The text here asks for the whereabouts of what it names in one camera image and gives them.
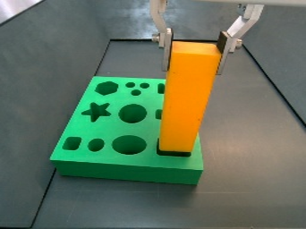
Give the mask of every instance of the hexagonal hole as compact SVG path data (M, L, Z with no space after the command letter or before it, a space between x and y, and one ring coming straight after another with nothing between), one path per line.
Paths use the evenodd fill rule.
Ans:
M118 89L118 84L112 81L108 81L108 82L101 82L96 85L94 92L105 96L108 94L117 92L117 89Z

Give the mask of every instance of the small circle hole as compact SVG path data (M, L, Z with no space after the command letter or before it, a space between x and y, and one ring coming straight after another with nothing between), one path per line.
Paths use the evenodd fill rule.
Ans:
M125 84L125 87L126 87L126 88L133 88L133 87L135 87L135 83L133 83L133 82L128 82L128 83Z
M88 143L88 149L92 152L97 152L104 147L104 141L101 139L93 139Z
M131 94L132 96L137 97L141 94L141 92L137 89L135 89L131 91Z
M144 82L144 83L140 84L140 88L141 89L147 89L148 87L149 87L149 84L148 83Z

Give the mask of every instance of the rectangular hole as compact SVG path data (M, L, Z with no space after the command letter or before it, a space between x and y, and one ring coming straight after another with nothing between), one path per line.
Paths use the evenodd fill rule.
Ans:
M164 94L164 84L163 83L157 84L157 94Z
M155 119L160 119L161 120L161 113L163 113L163 110L161 109L157 109L155 111Z

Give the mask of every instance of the square hole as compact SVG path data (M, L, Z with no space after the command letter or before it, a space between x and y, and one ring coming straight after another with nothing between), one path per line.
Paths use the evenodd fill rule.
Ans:
M65 150L77 150L81 144L81 138L68 137L62 143L62 149Z

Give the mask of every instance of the circular hole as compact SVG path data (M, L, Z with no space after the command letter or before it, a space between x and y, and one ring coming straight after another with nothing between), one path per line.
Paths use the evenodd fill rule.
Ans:
M149 87L149 84L148 83L144 82L144 83L140 84L140 88L141 89L147 89L148 87Z
M133 88L133 87L135 87L135 83L133 83L133 82L128 82L128 83L125 84L125 86L126 86L126 88Z
M104 141L101 139L93 139L88 143L88 149L92 152L97 152L104 147Z
M131 94L132 94L132 96L136 97L136 96L139 96L141 94L141 92L137 89L135 89L135 90L131 91Z
M145 141L140 137L132 135L120 136L112 141L112 148L120 154L125 155L139 154L144 151L145 147Z
M125 123L137 123L144 119L147 110L143 106L136 104L125 105L118 110L118 118Z

